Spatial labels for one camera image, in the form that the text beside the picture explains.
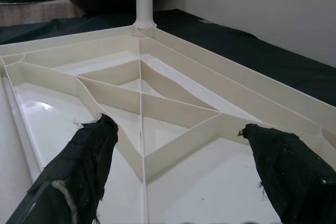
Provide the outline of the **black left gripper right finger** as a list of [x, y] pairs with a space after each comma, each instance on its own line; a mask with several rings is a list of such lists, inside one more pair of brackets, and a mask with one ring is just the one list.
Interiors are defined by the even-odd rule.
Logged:
[[282, 223], [335, 223], [335, 170], [327, 162], [293, 133], [247, 124], [238, 134]]

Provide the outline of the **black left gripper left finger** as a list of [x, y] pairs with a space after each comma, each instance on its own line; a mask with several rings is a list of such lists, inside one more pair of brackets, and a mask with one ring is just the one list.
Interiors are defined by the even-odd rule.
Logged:
[[118, 125], [102, 114], [85, 123], [43, 169], [7, 223], [99, 223]]

